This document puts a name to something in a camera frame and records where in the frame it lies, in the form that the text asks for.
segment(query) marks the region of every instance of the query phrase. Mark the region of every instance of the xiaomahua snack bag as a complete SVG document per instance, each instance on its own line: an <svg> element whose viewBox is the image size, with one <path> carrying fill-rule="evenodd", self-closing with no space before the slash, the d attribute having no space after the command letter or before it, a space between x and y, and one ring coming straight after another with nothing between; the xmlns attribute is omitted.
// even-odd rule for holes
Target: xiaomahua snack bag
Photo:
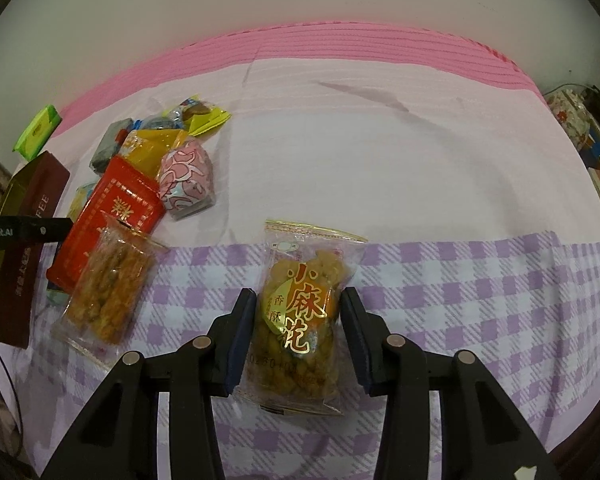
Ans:
<svg viewBox="0 0 600 480"><path fill-rule="evenodd" d="M367 240L271 220L265 234L266 263L241 392L274 412L339 415L338 299Z"/></svg>
<svg viewBox="0 0 600 480"><path fill-rule="evenodd" d="M104 368L123 342L152 268L168 249L107 216L62 317L52 333Z"/></svg>

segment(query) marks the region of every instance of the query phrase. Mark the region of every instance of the snack bag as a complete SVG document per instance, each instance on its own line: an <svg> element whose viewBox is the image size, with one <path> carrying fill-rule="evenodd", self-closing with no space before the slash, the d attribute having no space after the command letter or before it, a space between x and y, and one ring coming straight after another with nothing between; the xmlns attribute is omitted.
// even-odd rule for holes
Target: snack bag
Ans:
<svg viewBox="0 0 600 480"><path fill-rule="evenodd" d="M160 161L171 148L187 139L185 130L134 130L120 148L119 155L150 178L157 178Z"/></svg>
<svg viewBox="0 0 600 480"><path fill-rule="evenodd" d="M182 122L189 129L189 135L195 137L227 122L231 114L194 95L167 112L166 116Z"/></svg>
<svg viewBox="0 0 600 480"><path fill-rule="evenodd" d="M367 240L267 220L267 253L240 393L274 412L339 415L338 299Z"/></svg>
<svg viewBox="0 0 600 480"><path fill-rule="evenodd" d="M162 158L158 184L164 208L176 220L212 206L216 201L211 160L192 137Z"/></svg>
<svg viewBox="0 0 600 480"><path fill-rule="evenodd" d="M128 118L109 125L89 163L89 167L95 173L100 176L104 174L110 160L119 152L122 143L125 142L133 123L131 118Z"/></svg>
<svg viewBox="0 0 600 480"><path fill-rule="evenodd" d="M109 216L52 333L109 368L120 357L150 269L167 249Z"/></svg>

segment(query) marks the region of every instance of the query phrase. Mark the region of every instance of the red snack package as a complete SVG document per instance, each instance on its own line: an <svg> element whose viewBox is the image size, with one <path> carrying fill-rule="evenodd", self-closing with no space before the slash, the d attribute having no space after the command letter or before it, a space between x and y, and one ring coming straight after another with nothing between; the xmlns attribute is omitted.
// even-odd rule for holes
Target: red snack package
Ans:
<svg viewBox="0 0 600 480"><path fill-rule="evenodd" d="M122 157L111 159L56 260L46 270L47 279L69 294L73 293L91 250L107 225L103 213L115 216L133 229L150 233L164 215L158 183Z"/></svg>

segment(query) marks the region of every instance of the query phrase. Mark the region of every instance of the plastic wrapper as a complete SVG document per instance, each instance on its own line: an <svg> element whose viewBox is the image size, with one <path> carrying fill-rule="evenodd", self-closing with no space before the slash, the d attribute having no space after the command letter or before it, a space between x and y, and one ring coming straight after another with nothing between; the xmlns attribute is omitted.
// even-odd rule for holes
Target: plastic wrapper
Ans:
<svg viewBox="0 0 600 480"><path fill-rule="evenodd" d="M340 414L334 326L366 239L267 221L266 264L240 394L265 409Z"/></svg>
<svg viewBox="0 0 600 480"><path fill-rule="evenodd" d="M569 89L558 90L546 99L551 112L580 151L589 136L590 115L582 98Z"/></svg>
<svg viewBox="0 0 600 480"><path fill-rule="evenodd" d="M102 175L107 170L110 160L119 152L133 123L129 118L109 125L89 163L89 167L95 173Z"/></svg>
<svg viewBox="0 0 600 480"><path fill-rule="evenodd" d="M202 145L191 137L164 156L158 184L162 204L176 220L216 201L211 160Z"/></svg>
<svg viewBox="0 0 600 480"><path fill-rule="evenodd" d="M107 225L52 333L104 367L115 364L144 282L166 251L147 235L107 217Z"/></svg>
<svg viewBox="0 0 600 480"><path fill-rule="evenodd" d="M157 178L160 161L171 148L181 145L189 134L185 130L134 130L120 148L119 155L150 178Z"/></svg>
<svg viewBox="0 0 600 480"><path fill-rule="evenodd" d="M116 155L111 159L80 213L51 267L49 281L71 294L96 246L106 215L112 215L131 228L150 233L164 215L158 198L158 183Z"/></svg>
<svg viewBox="0 0 600 480"><path fill-rule="evenodd" d="M98 181L90 182L85 184L84 186L80 186L75 190L74 199L71 200L71 205L69 206L69 212L67 216L75 223L80 216L80 213L84 209L84 205L87 203L87 200L93 193L93 189L96 187Z"/></svg>
<svg viewBox="0 0 600 480"><path fill-rule="evenodd" d="M184 130L181 120L173 120L164 115L149 116L138 124L137 130Z"/></svg>
<svg viewBox="0 0 600 480"><path fill-rule="evenodd" d="M195 137L227 122L231 114L214 104L201 101L198 96L193 96L167 112L166 117L182 122L189 135Z"/></svg>

